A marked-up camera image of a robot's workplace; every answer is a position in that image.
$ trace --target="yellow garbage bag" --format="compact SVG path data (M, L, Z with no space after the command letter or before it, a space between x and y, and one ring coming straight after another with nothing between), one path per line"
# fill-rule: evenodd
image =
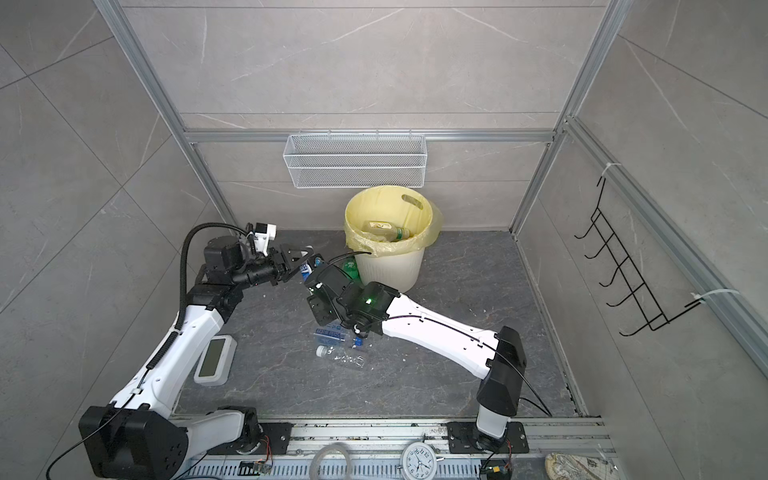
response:
M410 230L411 237L387 242L374 233L362 231L366 221L389 222ZM346 205L344 232L352 250L371 252L372 257L390 257L432 245L442 228L440 210L415 190L396 185L371 187L358 193Z

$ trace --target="white wire basket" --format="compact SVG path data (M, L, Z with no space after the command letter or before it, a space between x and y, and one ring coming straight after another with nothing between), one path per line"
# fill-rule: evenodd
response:
M420 134L296 134L283 158L296 188L424 186L427 142Z

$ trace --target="black wire rack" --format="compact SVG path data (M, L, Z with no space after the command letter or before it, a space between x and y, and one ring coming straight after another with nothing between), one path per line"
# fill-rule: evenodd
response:
M643 315L644 324L642 326L637 328L632 333L624 333L624 332L619 332L619 333L622 336L633 336L635 333L638 333L645 328L649 328L653 331L656 331L660 329L662 326L665 326L671 323L673 320L679 318L685 313L690 312L691 310L699 306L701 303L703 303L703 299L696 299L693 302L687 303L686 305L683 306L683 311L681 311L680 313L672 317L669 317L664 312L664 309L661 308L661 305L659 305L658 300L656 300L654 291L650 288L650 285L648 285L648 282L646 282L646 280L643 278L643 273L637 268L637 265L635 264L634 260L632 260L632 256L629 254L626 247L624 247L624 242L621 241L621 238L619 238L619 236L616 234L616 230L614 230L614 228L611 226L611 222L608 221L606 216L603 214L603 211L600 209L600 201L603 198L603 191L605 190L605 177L600 177L600 180L598 180L597 187L600 188L600 194L598 195L598 203L595 206L594 211L592 212L592 215L590 215L591 224L587 229L587 231L584 233L584 235L581 235L581 236L574 235L574 237L581 240L585 238L594 229L602 239L603 244L595 255L592 255L591 257L588 255L584 255L584 257L591 260L596 258L598 255L600 255L600 253L603 250L607 250L608 253L611 255L611 259L613 259L614 264L616 265L616 268L614 269L614 274L611 276L611 281L608 283L599 282L600 286L602 286L603 288L608 288L613 284L614 280L616 280L616 276L620 273L621 279L624 281L624 284L629 289L629 294L627 294L626 297L621 299L619 303L614 304L614 303L606 302L605 304L608 306L616 307L616 306L620 306L622 303L626 302L631 298L634 300L635 304L637 304L637 307L640 309L640 313ZM597 224L597 221L600 218L602 218L605 224L607 225L608 232L604 233L603 231L600 230L600 227ZM620 247L617 249L617 252L614 252L611 249L611 246L608 244L608 242L610 242L612 239L616 239ZM640 279L639 284L637 284L636 286L632 286L629 279L627 278L627 273L631 273L631 270L627 270L625 272L624 269L634 269L634 272L637 274L637 277ZM646 312L646 309L643 307L643 303L637 298L638 292L642 290L648 292L654 304L658 308L659 313L656 316L653 316L652 318L649 318L649 315Z

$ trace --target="aluminum rail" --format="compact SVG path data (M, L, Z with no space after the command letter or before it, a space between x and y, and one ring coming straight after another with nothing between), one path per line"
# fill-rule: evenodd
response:
M189 419L174 415L174 421ZM471 422L476 419L280 419L293 423L287 455L284 458L308 459L324 446L340 442L356 458L399 458L413 442L430 445L445 458L485 458L487 453L452 454L449 452L447 422ZM262 423L278 419L260 419ZM549 452L575 455L617 457L603 419L599 418L514 418L525 427L530 452L516 458L541 458ZM248 460L258 455L218 455L209 458Z
M272 130L272 129L190 129L184 132L187 141L203 142L285 142L292 134L418 134L427 141L529 141L550 142L553 130L535 128L512 129L309 129L309 130Z

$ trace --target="clock face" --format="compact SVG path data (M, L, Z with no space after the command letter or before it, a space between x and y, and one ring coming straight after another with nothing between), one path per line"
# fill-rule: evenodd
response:
M437 473L435 452L423 442L412 443L402 453L402 472L407 480L432 480Z

